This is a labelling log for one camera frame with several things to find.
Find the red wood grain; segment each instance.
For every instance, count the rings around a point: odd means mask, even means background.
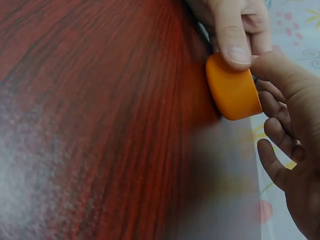
[[[219,121],[208,53],[180,1],[0,1],[0,239],[186,239],[250,133]]]

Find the bottle cap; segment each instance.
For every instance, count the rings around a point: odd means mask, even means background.
[[[207,60],[205,71],[213,100],[226,119],[235,121],[262,113],[249,69],[232,69],[217,52]]]

